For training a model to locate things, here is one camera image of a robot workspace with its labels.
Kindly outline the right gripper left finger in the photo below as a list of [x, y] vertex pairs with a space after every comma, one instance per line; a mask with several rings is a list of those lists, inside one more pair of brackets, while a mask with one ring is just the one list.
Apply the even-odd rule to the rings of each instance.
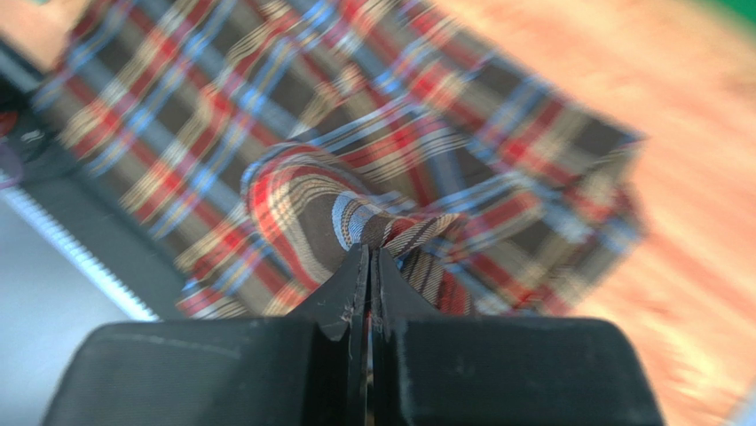
[[46, 425], [362, 425], [369, 251], [283, 317], [121, 322], [82, 342]]

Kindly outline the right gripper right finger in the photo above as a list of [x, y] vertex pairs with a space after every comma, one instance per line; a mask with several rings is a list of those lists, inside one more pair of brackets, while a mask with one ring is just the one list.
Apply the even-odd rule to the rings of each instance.
[[661, 425], [640, 360], [613, 323], [442, 314], [372, 254], [378, 425]]

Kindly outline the red brown plaid shirt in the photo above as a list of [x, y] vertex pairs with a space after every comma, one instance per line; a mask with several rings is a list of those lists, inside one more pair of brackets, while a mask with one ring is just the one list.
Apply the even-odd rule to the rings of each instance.
[[33, 99], [196, 318], [362, 244], [440, 311], [568, 311], [640, 235], [635, 132], [423, 1], [94, 1]]

